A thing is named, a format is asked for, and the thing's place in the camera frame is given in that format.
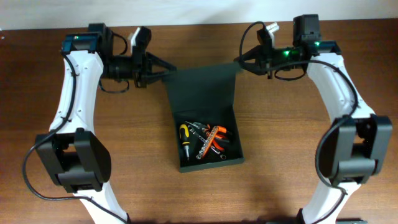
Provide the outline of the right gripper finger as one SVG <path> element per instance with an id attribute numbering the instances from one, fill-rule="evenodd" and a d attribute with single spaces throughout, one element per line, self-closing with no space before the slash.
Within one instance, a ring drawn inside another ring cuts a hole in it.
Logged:
<path id="1" fill-rule="evenodd" d="M 255 60 L 255 59 L 259 58 L 260 54 L 261 54 L 261 45 L 257 45 L 255 47 L 253 47 L 251 50 L 242 54 L 242 59 L 244 61 Z"/>
<path id="2" fill-rule="evenodd" d="M 250 73 L 253 73 L 255 75 L 264 75 L 264 70 L 255 63 L 246 63 L 244 61 L 239 61 L 239 65 L 241 66 L 242 69 Z"/>

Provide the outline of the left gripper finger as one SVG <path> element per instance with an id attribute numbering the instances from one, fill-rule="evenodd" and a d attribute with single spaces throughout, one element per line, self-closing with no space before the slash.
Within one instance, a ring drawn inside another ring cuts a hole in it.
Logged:
<path id="1" fill-rule="evenodd" d="M 170 75 L 175 74 L 176 70 L 166 70 L 162 72 L 148 73 L 145 75 L 145 80 L 148 85 L 155 83 L 165 77 L 169 77 Z"/>
<path id="2" fill-rule="evenodd" d="M 176 66 L 172 65 L 171 63 L 162 60 L 161 58 L 155 56 L 150 52 L 146 52 L 146 58 L 149 63 L 149 67 L 152 68 L 153 66 L 158 66 L 160 68 L 164 68 L 170 71 L 176 71 Z"/>

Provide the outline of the dark green box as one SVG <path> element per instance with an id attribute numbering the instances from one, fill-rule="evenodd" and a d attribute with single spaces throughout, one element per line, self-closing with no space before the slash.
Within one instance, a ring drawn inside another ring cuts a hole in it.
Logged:
<path id="1" fill-rule="evenodd" d="M 190 136 L 189 155 L 177 136 L 180 172 L 193 172 L 244 162 L 234 113 L 234 91 L 236 74 L 241 71 L 238 63 L 224 63 L 207 67 L 179 70 L 162 79 L 166 86 L 170 109 L 174 119 L 175 133 L 180 134 L 182 124 L 198 122 L 210 126 L 222 126 L 230 132 L 229 143 L 222 145 L 220 154 L 209 150 L 202 159 L 197 155 L 203 142 Z"/>

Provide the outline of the yellow black screwdriver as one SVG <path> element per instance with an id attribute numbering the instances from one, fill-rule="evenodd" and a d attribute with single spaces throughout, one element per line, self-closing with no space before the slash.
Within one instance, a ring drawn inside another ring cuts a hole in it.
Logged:
<path id="1" fill-rule="evenodd" d="M 179 135 L 183 150 L 185 152 L 187 160 L 190 159 L 190 141 L 189 141 L 189 130 L 186 124 L 181 124 L 179 127 Z"/>

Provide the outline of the orange black long-nose pliers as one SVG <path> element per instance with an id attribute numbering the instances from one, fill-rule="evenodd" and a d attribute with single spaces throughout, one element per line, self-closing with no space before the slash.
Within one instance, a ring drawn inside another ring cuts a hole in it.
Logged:
<path id="1" fill-rule="evenodd" d="M 207 136 L 210 134 L 211 130 L 213 129 L 209 124 L 202 124 L 199 122 L 189 122 L 186 121 L 187 124 L 193 126 L 194 128 L 197 128 L 199 131 L 202 133 L 205 133 Z M 232 132 L 228 131 L 226 128 L 222 126 L 217 126 L 218 132 L 216 134 L 217 139 L 227 139 L 227 136 L 232 136 Z"/>

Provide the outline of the small red cutting pliers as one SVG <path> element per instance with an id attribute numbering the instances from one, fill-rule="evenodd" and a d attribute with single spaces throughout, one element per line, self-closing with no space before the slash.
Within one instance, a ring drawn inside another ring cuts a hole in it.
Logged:
<path id="1" fill-rule="evenodd" d="M 217 134 L 213 140 L 214 147 L 221 152 L 224 152 L 229 144 L 230 140 L 221 134 Z"/>

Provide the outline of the orange socket bit rail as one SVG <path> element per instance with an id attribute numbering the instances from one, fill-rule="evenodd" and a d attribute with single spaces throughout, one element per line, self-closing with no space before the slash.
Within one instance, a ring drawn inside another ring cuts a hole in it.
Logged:
<path id="1" fill-rule="evenodd" d="M 214 145 L 213 145 L 213 140 L 216 136 L 216 133 L 218 132 L 218 128 L 217 126 L 215 126 L 210 134 L 208 135 L 208 137 L 205 139 L 203 138 L 201 135 L 197 134 L 197 138 L 199 140 L 201 140 L 203 142 L 203 146 L 201 147 L 201 149 L 199 150 L 199 153 L 197 155 L 197 159 L 202 159 L 206 156 L 207 152 L 209 149 L 211 149 L 213 152 L 215 152 L 216 154 L 220 155 L 220 151 L 217 150 Z"/>

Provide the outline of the silver ratchet wrench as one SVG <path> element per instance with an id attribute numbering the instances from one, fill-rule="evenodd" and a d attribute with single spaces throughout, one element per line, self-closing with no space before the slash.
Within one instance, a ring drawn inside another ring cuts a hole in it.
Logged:
<path id="1" fill-rule="evenodd" d="M 222 154 L 219 149 L 216 149 L 214 140 L 210 141 L 209 138 L 207 138 L 207 139 L 203 138 L 201 135 L 199 135 L 195 131 L 195 129 L 192 126 L 188 126 L 188 130 L 203 143 L 203 146 L 201 147 L 201 149 L 199 150 L 199 153 L 197 154 L 198 160 L 203 159 L 209 149 L 211 149 L 213 152 L 215 152 L 217 155 L 219 155 L 219 157 L 222 160 L 226 159 L 226 156 L 224 154 Z"/>

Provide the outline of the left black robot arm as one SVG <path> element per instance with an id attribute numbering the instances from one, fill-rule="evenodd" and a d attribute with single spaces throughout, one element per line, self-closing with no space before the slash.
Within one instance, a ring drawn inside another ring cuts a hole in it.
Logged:
<path id="1" fill-rule="evenodd" d="M 125 40 L 126 55 L 113 54 L 117 34 L 103 23 L 68 34 L 62 42 L 65 65 L 60 102 L 48 134 L 36 137 L 37 152 L 67 200 L 80 200 L 95 223 L 129 223 L 111 188 L 111 156 L 95 135 L 94 112 L 101 79 L 134 82 L 144 88 L 176 71 L 146 50 L 152 37 L 142 26 Z"/>

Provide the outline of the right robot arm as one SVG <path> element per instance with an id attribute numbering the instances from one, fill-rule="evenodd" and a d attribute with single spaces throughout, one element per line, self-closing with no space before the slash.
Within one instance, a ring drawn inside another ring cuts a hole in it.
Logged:
<path id="1" fill-rule="evenodd" d="M 323 40 L 316 14 L 293 20 L 293 43 L 276 48 L 277 23 L 261 23 L 258 45 L 236 58 L 241 68 L 275 78 L 279 71 L 301 69 L 316 85 L 331 121 L 315 152 L 319 179 L 309 203 L 293 223 L 338 223 L 348 199 L 380 173 L 392 135 L 387 116 L 378 116 L 362 99 L 334 40 Z"/>

